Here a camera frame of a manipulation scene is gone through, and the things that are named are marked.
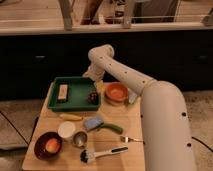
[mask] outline fork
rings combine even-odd
[[[128,143],[128,142],[144,142],[143,140],[136,139],[136,138],[130,138],[127,136],[120,136],[120,140],[122,142]]]

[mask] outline sponge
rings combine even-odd
[[[85,120],[84,127],[86,131],[90,131],[92,129],[98,128],[100,125],[102,125],[104,121],[100,116],[95,116],[90,119]]]

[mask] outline green brush handle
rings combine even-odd
[[[118,133],[118,134],[122,134],[123,133],[123,128],[114,125],[114,124],[110,124],[110,123],[103,123],[100,125],[99,129],[101,128],[108,128],[111,129],[112,131]]]

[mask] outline black cabinet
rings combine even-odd
[[[103,44],[116,60],[181,90],[212,89],[212,37],[213,30],[2,36],[0,99],[45,97],[56,76],[82,75],[88,51]]]

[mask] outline floor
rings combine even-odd
[[[213,91],[184,92],[189,113],[192,136],[213,146]],[[43,100],[18,100],[0,102],[0,111],[4,113],[19,129],[27,141],[30,141],[35,118],[39,115]],[[5,119],[0,116],[0,142],[14,143],[25,147],[26,144]],[[192,141],[198,171],[213,170],[213,153]],[[2,171],[19,171],[26,149],[0,151],[0,168]]]

